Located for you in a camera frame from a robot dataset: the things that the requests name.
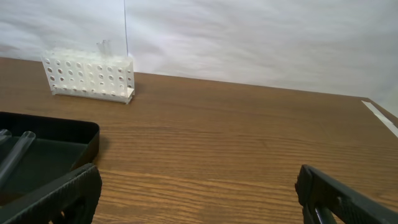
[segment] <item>white tape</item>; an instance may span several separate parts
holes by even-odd
[[[369,110],[371,110],[374,115],[376,115],[381,122],[383,122],[387,128],[398,137],[398,128],[395,127],[395,125],[388,118],[386,118],[376,107],[374,107],[372,103],[365,101],[362,101],[362,103],[364,103],[365,106],[367,106]]]

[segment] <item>brown tabletop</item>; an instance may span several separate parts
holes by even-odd
[[[93,223],[303,223],[302,164],[398,211],[398,138],[366,98],[136,73],[125,105],[52,96],[41,62],[5,58],[0,92],[1,111],[99,124]]]

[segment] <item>black tray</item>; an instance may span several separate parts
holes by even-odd
[[[0,145],[0,163],[25,131],[36,139],[0,189],[0,206],[91,162],[100,127],[91,122],[0,112],[0,129],[12,138]]]

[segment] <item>white backdrop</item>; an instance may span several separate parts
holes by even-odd
[[[126,0],[135,71],[366,96],[398,114],[395,0]],[[0,1],[0,56],[126,53],[123,1]]]

